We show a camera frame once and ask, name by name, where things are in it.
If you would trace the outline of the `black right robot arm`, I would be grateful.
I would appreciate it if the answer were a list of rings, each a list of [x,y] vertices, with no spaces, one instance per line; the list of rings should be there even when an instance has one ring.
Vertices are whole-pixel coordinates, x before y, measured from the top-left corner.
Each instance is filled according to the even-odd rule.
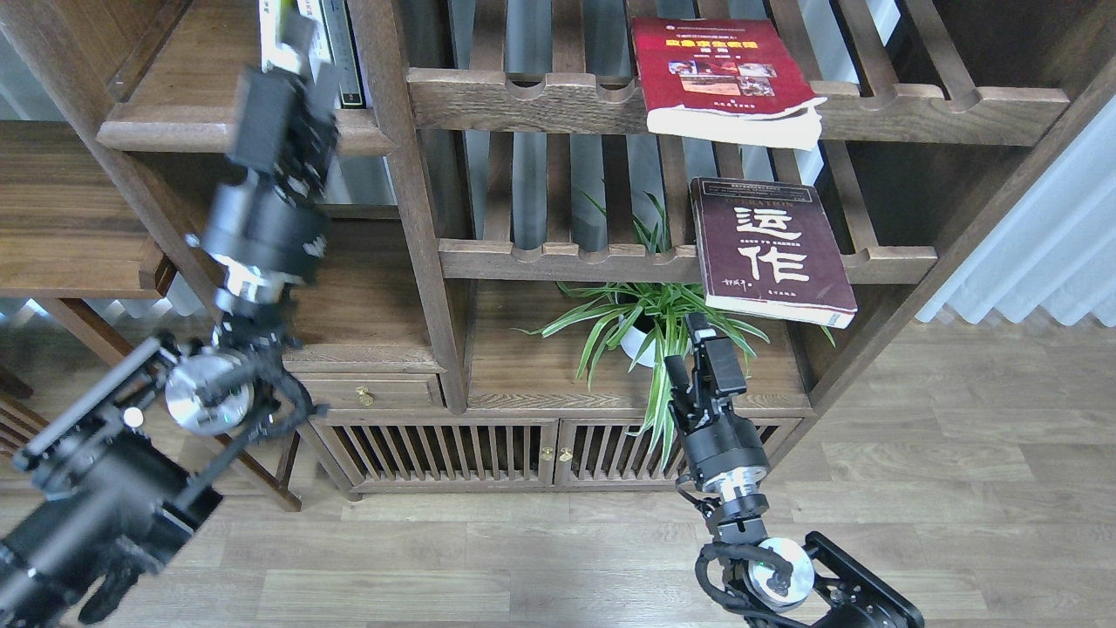
[[[683,439],[695,492],[712,540],[700,550],[695,577],[702,590],[751,627],[793,627],[793,608],[818,595],[828,605],[817,627],[921,627],[922,613],[881,577],[812,532],[797,543],[769,537],[768,501],[760,484],[769,472],[764,444],[732,400],[745,392],[734,345],[703,313],[685,318],[694,363],[670,355],[670,412]]]

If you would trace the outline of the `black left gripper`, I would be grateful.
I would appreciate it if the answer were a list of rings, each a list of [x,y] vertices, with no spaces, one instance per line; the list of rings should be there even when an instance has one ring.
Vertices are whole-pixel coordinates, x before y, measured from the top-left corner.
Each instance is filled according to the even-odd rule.
[[[246,178],[220,184],[201,247],[227,265],[215,302],[251,317],[279,305],[292,283],[314,283],[330,219],[317,206],[338,141],[343,73],[323,61],[315,78],[315,21],[298,9],[279,20],[279,68],[248,69],[235,141],[227,157]]]

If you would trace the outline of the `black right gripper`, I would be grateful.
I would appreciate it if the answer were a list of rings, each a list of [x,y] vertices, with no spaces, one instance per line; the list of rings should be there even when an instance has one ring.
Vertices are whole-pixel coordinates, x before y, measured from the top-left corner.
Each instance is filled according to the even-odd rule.
[[[730,521],[764,514],[768,502],[759,484],[770,470],[764,444],[752,421],[735,414],[732,398],[745,392],[745,377],[733,342],[718,334],[702,311],[684,315],[694,352],[692,371],[682,355],[666,355],[672,410],[683,438],[694,487],[720,497],[708,501],[710,513]]]

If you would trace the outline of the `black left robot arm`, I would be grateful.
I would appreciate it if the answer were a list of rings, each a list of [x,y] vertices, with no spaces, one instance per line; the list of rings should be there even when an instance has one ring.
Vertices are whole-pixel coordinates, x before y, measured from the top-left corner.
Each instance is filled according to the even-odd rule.
[[[283,366],[290,290],[312,283],[330,223],[317,203],[338,141],[339,74],[310,58],[317,25],[283,10],[276,51],[244,75],[228,160],[200,247],[227,267],[206,345],[145,339],[21,450],[44,503],[3,539],[4,627],[55,627],[75,603],[99,624],[161,572],[218,508],[224,468],[326,408]]]

